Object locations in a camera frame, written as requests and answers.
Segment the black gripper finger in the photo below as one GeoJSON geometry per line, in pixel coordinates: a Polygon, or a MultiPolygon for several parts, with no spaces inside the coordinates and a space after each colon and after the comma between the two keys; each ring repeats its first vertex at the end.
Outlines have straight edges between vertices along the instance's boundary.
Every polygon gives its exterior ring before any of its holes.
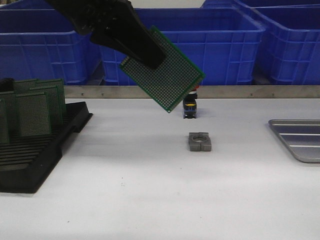
{"type": "Polygon", "coordinates": [[[152,70],[166,54],[145,27],[130,2],[114,2],[104,27],[106,46],[134,58],[152,70]]]}
{"type": "Polygon", "coordinates": [[[147,64],[150,55],[145,49],[148,45],[148,34],[139,31],[116,31],[107,34],[104,31],[94,31],[91,42],[126,54],[143,64],[147,64]]]}

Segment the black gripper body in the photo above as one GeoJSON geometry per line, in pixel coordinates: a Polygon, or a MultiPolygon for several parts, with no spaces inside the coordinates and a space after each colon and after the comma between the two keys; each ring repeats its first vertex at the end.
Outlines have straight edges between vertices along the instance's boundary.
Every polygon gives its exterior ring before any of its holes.
{"type": "Polygon", "coordinates": [[[47,0],[80,35],[110,30],[120,14],[132,8],[128,0],[47,0]]]}

